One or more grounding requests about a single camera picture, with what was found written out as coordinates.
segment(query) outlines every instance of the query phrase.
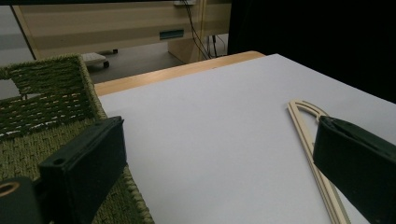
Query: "long beige strip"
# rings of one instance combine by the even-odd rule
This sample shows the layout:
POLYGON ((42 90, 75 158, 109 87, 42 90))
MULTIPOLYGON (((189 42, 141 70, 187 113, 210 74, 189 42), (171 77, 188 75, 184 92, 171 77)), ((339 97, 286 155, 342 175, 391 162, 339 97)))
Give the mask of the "long beige strip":
POLYGON ((344 224, 350 223, 347 216, 347 212, 340 200, 337 193, 337 189, 334 184, 330 182, 326 176, 320 172, 317 166, 314 164, 313 153, 314 153, 314 141, 311 133, 307 129, 304 120, 301 116, 300 109, 316 116, 317 122, 320 116, 328 116, 323 110, 315 105, 311 105, 308 102, 300 100, 291 100, 288 103, 289 112, 293 119, 294 125, 300 136, 301 142, 304 146, 305 155, 309 160, 309 165, 314 174, 315 180, 317 181, 320 194, 328 210, 330 219, 333 224, 344 224))

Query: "power outlet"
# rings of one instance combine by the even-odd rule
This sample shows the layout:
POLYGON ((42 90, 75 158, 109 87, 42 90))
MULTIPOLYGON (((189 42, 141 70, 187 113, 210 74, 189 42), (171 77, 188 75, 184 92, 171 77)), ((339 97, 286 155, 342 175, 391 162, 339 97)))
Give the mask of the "power outlet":
POLYGON ((197 3, 196 0, 188 0, 188 1, 174 1, 174 5, 175 6, 184 6, 184 2, 187 2, 187 5, 192 6, 195 5, 197 3))

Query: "green woven basket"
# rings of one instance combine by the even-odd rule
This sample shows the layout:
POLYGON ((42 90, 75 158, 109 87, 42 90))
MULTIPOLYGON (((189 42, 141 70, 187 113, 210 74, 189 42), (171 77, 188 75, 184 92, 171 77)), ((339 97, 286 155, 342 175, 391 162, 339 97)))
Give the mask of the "green woven basket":
MULTIPOLYGON (((106 119, 79 54, 0 67, 19 96, 0 100, 0 179, 39 178, 37 165, 99 119, 106 119)), ((154 223, 128 167, 93 223, 154 223)))

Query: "caster wheel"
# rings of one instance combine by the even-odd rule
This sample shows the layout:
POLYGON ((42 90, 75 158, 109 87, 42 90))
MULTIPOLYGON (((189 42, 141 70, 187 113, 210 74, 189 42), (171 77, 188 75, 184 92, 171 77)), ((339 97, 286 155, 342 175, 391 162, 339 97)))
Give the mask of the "caster wheel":
POLYGON ((108 68, 109 66, 110 66, 110 63, 108 61, 103 63, 104 68, 108 68))

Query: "floor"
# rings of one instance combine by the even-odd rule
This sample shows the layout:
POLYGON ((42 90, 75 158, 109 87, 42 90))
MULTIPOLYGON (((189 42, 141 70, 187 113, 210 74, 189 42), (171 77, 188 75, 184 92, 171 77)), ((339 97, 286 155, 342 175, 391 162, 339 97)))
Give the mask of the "floor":
MULTIPOLYGON (((205 46, 204 51, 215 56, 212 38, 206 38, 203 43, 205 46)), ((218 56, 226 54, 227 43, 228 35, 217 35, 216 53, 218 56)), ((93 83, 135 76, 184 64, 168 52, 167 43, 165 42, 118 49, 118 53, 113 53, 112 50, 99 53, 106 56, 110 66, 108 68, 104 68, 102 64, 88 66, 93 83)))

